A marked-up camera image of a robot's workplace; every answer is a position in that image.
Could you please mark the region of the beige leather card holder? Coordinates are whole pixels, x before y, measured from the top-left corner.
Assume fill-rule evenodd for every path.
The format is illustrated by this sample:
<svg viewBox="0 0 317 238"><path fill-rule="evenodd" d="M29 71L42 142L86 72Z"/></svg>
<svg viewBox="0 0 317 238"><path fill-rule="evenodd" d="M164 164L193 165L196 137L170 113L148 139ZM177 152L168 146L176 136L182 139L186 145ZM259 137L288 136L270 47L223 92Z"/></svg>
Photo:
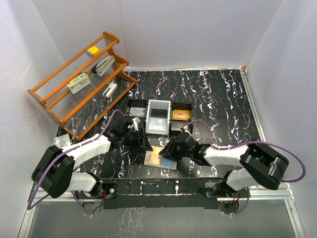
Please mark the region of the beige leather card holder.
<svg viewBox="0 0 317 238"><path fill-rule="evenodd" d="M145 154L144 165L175 170L177 167L177 162L159 155L159 152L162 149L163 148L161 147L153 146L152 151L147 151Z"/></svg>

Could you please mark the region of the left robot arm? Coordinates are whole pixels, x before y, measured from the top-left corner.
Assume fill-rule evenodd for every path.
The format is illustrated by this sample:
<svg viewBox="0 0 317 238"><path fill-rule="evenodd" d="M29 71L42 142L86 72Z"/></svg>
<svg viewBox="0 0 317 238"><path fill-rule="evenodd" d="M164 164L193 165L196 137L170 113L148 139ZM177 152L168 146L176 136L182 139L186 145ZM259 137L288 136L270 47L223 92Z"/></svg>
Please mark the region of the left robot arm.
<svg viewBox="0 0 317 238"><path fill-rule="evenodd" d="M127 146L131 153L153 151L146 132L139 126L139 118L119 117L105 132L69 147L50 146L34 169L31 179L51 198L66 191L83 191L96 198L102 193L98 178L88 172L74 169L86 161L112 151L119 145Z"/></svg>

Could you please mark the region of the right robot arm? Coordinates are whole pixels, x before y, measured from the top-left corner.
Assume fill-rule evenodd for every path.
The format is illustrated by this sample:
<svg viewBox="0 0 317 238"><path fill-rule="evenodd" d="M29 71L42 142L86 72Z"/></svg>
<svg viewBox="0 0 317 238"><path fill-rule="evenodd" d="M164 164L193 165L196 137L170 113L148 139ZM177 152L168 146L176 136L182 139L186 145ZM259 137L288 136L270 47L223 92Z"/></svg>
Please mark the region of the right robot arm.
<svg viewBox="0 0 317 238"><path fill-rule="evenodd" d="M173 136L159 155L176 162L189 158L200 166L238 166L239 170L228 171L219 183L204 188L209 194L228 197L254 185L277 190L289 165L286 157L261 141L216 147L200 144L188 132Z"/></svg>

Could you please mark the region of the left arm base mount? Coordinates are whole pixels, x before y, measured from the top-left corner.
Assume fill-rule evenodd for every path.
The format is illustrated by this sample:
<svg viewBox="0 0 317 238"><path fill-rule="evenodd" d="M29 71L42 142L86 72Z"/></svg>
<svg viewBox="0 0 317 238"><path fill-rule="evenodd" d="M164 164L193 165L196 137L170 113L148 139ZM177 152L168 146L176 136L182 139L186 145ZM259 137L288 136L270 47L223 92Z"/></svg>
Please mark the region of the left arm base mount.
<svg viewBox="0 0 317 238"><path fill-rule="evenodd" d="M115 183L97 183L90 192L76 191L79 199L116 199L118 186Z"/></svg>

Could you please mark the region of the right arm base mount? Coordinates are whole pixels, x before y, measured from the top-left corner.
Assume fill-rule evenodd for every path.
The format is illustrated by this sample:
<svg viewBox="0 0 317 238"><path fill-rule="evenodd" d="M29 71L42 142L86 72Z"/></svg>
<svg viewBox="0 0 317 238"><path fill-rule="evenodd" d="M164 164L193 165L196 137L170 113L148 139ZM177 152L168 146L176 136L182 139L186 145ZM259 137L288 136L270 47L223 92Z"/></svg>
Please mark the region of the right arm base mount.
<svg viewBox="0 0 317 238"><path fill-rule="evenodd" d="M248 198L250 192L243 188L235 191L225 183L205 182L195 189L196 194L201 194L205 198Z"/></svg>

